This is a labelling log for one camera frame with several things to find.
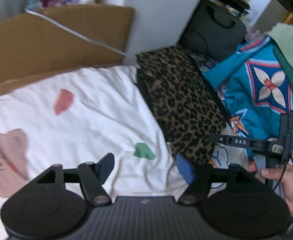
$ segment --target screw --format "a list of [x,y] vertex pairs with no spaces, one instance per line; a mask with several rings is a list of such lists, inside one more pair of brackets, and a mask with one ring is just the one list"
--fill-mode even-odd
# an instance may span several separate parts
[[185,205],[193,205],[196,203],[196,197],[192,195],[185,195],[182,198],[180,198],[180,201]]
[[108,196],[100,195],[94,198],[94,202],[98,205],[104,205],[110,202],[110,198]]

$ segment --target gray ribbed panel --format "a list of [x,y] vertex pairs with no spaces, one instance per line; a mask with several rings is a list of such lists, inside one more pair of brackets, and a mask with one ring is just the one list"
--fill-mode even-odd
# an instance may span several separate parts
[[114,205],[96,208],[82,228],[63,238],[77,239],[235,240],[211,228],[195,208],[179,206],[172,197],[118,197]]

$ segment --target black bag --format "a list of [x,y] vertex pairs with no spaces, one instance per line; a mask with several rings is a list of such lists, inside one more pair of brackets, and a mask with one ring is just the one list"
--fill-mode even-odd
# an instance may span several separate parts
[[222,61],[236,51],[246,32],[243,22],[226,8],[205,0],[191,19],[181,43]]

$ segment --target white bedsheet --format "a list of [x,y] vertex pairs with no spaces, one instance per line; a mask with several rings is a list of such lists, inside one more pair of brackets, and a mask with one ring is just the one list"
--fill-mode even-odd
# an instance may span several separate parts
[[[33,179],[49,166],[65,169],[115,156],[104,184],[118,195],[179,197],[187,184],[174,165],[162,131],[132,83],[135,67],[82,68],[0,97],[0,134],[21,129],[27,136],[27,173]],[[61,91],[69,107],[56,106]],[[146,143],[154,160],[133,156]],[[81,194],[78,185],[67,188]]]

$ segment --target black round pad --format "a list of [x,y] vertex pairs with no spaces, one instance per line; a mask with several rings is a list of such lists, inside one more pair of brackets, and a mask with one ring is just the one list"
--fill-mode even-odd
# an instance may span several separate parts
[[203,204],[205,220],[221,233],[263,239],[280,233],[289,217],[286,203],[274,193],[218,192]]
[[70,233],[85,215],[85,201],[67,190],[16,194],[1,209],[6,230],[24,239],[54,238]]

